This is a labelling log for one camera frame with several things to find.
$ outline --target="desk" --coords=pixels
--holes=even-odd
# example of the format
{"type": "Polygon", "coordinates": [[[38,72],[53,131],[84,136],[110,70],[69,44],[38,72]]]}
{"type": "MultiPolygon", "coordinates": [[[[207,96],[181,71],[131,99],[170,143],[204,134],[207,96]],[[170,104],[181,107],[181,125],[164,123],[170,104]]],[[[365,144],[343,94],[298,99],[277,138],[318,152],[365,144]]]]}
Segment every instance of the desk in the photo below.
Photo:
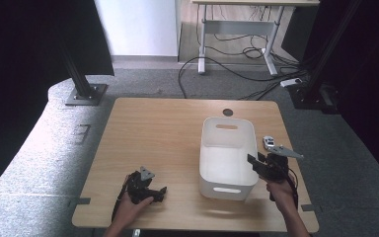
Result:
{"type": "Polygon", "coordinates": [[[199,47],[198,73],[205,73],[205,34],[269,36],[266,47],[262,49],[264,60],[270,75],[276,75],[270,52],[281,21],[284,6],[317,6],[319,0],[191,0],[191,3],[204,5],[201,20],[201,46],[199,47]],[[273,22],[247,21],[210,21],[206,19],[207,5],[262,5],[278,6],[278,13],[273,22]]]}
{"type": "MultiPolygon", "coordinates": [[[[156,174],[150,189],[168,187],[163,202],[152,203],[130,228],[219,231],[286,231],[284,220],[259,180],[245,201],[212,199],[198,190],[201,130],[208,117],[253,123],[259,151],[262,137],[291,148],[274,102],[117,99],[107,123],[72,222],[78,227],[108,227],[124,177],[140,166],[156,174]]],[[[299,206],[311,204],[297,161],[289,166],[299,179],[299,206]]],[[[309,232],[319,224],[314,211],[299,213],[309,232]]]]}

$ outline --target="human arm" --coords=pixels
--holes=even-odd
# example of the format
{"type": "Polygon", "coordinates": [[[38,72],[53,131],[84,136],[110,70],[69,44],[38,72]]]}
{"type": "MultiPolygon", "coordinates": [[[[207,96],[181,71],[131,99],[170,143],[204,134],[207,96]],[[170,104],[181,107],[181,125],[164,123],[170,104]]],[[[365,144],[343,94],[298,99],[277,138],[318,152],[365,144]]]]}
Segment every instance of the human arm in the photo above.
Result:
{"type": "Polygon", "coordinates": [[[291,237],[310,237],[293,199],[293,191],[287,181],[281,183],[266,181],[266,189],[272,193],[278,210],[284,217],[288,235],[291,237]]]}
{"type": "Polygon", "coordinates": [[[121,199],[121,203],[116,211],[112,224],[107,228],[104,237],[117,237],[122,230],[131,224],[139,215],[141,210],[152,203],[153,197],[148,197],[141,201],[139,204],[131,202],[128,192],[125,192],[121,199]]]}

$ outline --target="black cable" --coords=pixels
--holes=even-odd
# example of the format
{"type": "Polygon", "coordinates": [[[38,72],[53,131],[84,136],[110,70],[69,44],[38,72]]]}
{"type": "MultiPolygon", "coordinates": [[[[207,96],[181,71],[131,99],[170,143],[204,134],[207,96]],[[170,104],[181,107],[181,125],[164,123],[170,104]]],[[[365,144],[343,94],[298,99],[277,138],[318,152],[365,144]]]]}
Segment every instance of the black cable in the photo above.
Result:
{"type": "Polygon", "coordinates": [[[226,18],[225,18],[224,15],[223,15],[223,9],[221,9],[221,5],[218,5],[218,7],[220,8],[221,16],[223,17],[224,20],[226,20],[226,18]]]}
{"type": "Polygon", "coordinates": [[[300,65],[299,62],[291,60],[291,59],[288,59],[288,58],[285,58],[283,56],[280,56],[280,55],[274,53],[273,51],[270,54],[273,56],[273,58],[275,60],[279,60],[279,61],[281,61],[281,62],[283,62],[283,63],[285,63],[287,65],[290,65],[290,66],[299,66],[300,65]]]}
{"type": "Polygon", "coordinates": [[[259,47],[254,46],[254,42],[253,42],[254,38],[261,38],[261,39],[265,40],[265,44],[267,44],[267,39],[265,37],[262,37],[262,36],[251,36],[251,46],[252,47],[259,48],[259,47]]]}
{"type": "Polygon", "coordinates": [[[254,10],[254,12],[252,13],[251,17],[249,17],[248,21],[251,20],[251,18],[252,18],[252,21],[253,21],[254,18],[255,18],[255,16],[257,15],[257,13],[258,13],[258,11],[259,11],[259,7],[254,6],[254,8],[255,8],[255,10],[254,10]]]}
{"type": "Polygon", "coordinates": [[[286,78],[288,78],[288,77],[301,76],[301,75],[304,75],[305,73],[307,73],[306,71],[297,71],[297,72],[288,73],[288,74],[281,75],[281,76],[274,76],[274,77],[267,78],[267,79],[256,79],[256,78],[249,78],[249,77],[243,76],[242,74],[239,74],[239,73],[237,73],[237,72],[235,72],[235,71],[229,69],[228,67],[226,67],[226,66],[223,65],[222,63],[220,63],[220,62],[218,62],[218,61],[216,61],[216,60],[214,60],[214,59],[212,59],[212,58],[209,58],[209,57],[194,57],[194,58],[190,59],[189,61],[187,61],[187,62],[181,67],[181,69],[180,69],[180,71],[179,71],[179,73],[178,73],[178,83],[179,83],[179,85],[180,85],[180,89],[181,89],[181,91],[183,92],[183,95],[184,95],[184,98],[185,98],[185,99],[186,99],[188,96],[187,96],[187,93],[186,93],[186,91],[185,91],[185,89],[184,89],[184,86],[183,86],[183,83],[182,83],[182,72],[183,72],[183,70],[184,70],[184,67],[185,67],[188,63],[190,63],[190,62],[192,62],[192,61],[194,61],[194,60],[196,60],[196,59],[200,59],[200,58],[204,58],[204,59],[211,60],[211,61],[215,62],[216,64],[218,64],[219,66],[223,67],[224,69],[228,70],[229,72],[231,72],[231,73],[233,73],[233,74],[235,74],[235,75],[237,75],[237,76],[239,76],[239,77],[241,77],[241,78],[243,78],[243,79],[246,79],[246,80],[255,81],[255,82],[268,82],[268,81],[275,81],[275,80],[278,80],[276,83],[274,83],[274,85],[272,85],[272,86],[269,86],[269,85],[268,85],[268,87],[266,87],[265,90],[260,91],[260,92],[253,93],[253,94],[255,94],[254,96],[257,96],[257,95],[259,95],[260,93],[264,93],[264,94],[261,95],[259,98],[257,98],[257,100],[259,100],[259,99],[262,98],[264,95],[266,95],[269,91],[271,91],[273,88],[275,88],[276,85],[278,85],[278,83],[281,81],[282,78],[285,78],[285,79],[286,79],[286,78]]]}
{"type": "Polygon", "coordinates": [[[282,75],[285,75],[286,73],[282,71],[282,69],[284,68],[288,68],[288,69],[296,69],[298,70],[298,67],[295,67],[295,66],[281,66],[279,67],[279,73],[281,73],[282,75]]]}
{"type": "Polygon", "coordinates": [[[293,170],[291,170],[290,168],[288,168],[289,171],[291,171],[291,173],[294,175],[294,179],[295,179],[295,189],[298,188],[298,178],[297,178],[297,175],[295,174],[295,172],[293,170]]]}
{"type": "Polygon", "coordinates": [[[321,57],[322,53],[326,50],[329,43],[332,40],[332,37],[337,32],[337,28],[333,28],[332,31],[329,33],[329,35],[326,37],[326,40],[324,43],[322,43],[322,46],[311,56],[309,56],[306,60],[303,60],[299,63],[299,67],[303,69],[313,69],[315,67],[315,64],[318,62],[318,59],[321,57]]]}
{"type": "Polygon", "coordinates": [[[263,10],[263,14],[261,15],[260,21],[262,21],[262,20],[263,20],[263,18],[264,18],[264,14],[265,14],[265,8],[266,8],[266,7],[264,7],[264,10],[263,10]]]}
{"type": "MultiPolygon", "coordinates": [[[[211,6],[211,17],[212,19],[214,19],[214,15],[213,15],[213,8],[211,6]]],[[[197,11],[196,11],[196,26],[195,26],[195,34],[196,34],[196,40],[198,42],[198,45],[201,45],[201,43],[199,42],[199,34],[198,34],[198,22],[199,22],[199,5],[197,7],[197,11]]],[[[253,36],[250,36],[250,35],[245,35],[245,36],[240,36],[240,37],[236,37],[236,38],[231,38],[231,39],[220,39],[217,37],[216,34],[214,34],[215,38],[217,40],[220,40],[220,41],[227,41],[227,40],[238,40],[238,39],[242,39],[242,38],[246,38],[246,37],[251,37],[251,45],[252,44],[252,38],[253,36]]],[[[219,53],[222,53],[224,55],[230,55],[230,56],[237,56],[237,55],[242,55],[242,54],[245,54],[246,57],[250,58],[250,59],[259,59],[261,57],[263,57],[263,53],[262,51],[259,49],[259,48],[256,48],[256,47],[246,47],[242,50],[242,52],[236,52],[236,53],[230,53],[230,52],[223,52],[223,51],[220,51],[219,49],[215,48],[215,47],[211,47],[211,46],[204,46],[205,48],[210,48],[210,49],[213,49],[219,53]],[[257,51],[260,53],[259,56],[256,56],[256,57],[252,57],[252,56],[249,56],[248,53],[249,52],[252,52],[252,51],[257,51]]]]}
{"type": "Polygon", "coordinates": [[[268,12],[268,21],[270,19],[270,12],[272,11],[272,6],[269,6],[269,12],[268,12]]]}

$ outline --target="white wall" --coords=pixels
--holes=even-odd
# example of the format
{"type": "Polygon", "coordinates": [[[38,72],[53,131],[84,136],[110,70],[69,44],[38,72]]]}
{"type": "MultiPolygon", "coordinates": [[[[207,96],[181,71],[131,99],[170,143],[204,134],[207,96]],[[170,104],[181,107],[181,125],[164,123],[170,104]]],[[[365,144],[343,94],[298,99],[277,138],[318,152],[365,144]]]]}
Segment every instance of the white wall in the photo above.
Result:
{"type": "Polygon", "coordinates": [[[111,55],[178,56],[180,0],[95,0],[111,55]]]}

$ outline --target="white desk frame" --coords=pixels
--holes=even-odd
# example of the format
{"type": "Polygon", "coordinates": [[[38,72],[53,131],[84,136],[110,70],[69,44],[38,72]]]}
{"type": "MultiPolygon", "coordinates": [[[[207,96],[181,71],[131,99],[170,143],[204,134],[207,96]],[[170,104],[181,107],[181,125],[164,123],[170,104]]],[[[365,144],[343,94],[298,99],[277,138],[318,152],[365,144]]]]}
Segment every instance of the white desk frame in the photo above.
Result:
{"type": "Polygon", "coordinates": [[[227,35],[252,35],[252,36],[269,36],[266,47],[262,49],[266,66],[270,75],[276,75],[275,65],[273,64],[270,52],[276,33],[281,22],[284,6],[313,6],[318,5],[318,0],[292,0],[292,1],[203,1],[192,0],[192,3],[203,5],[204,13],[202,17],[201,46],[199,47],[198,73],[205,73],[205,34],[227,34],[227,35]],[[207,20],[207,5],[265,5],[278,6],[278,13],[274,21],[269,22],[246,22],[246,21],[213,21],[207,20]]]}

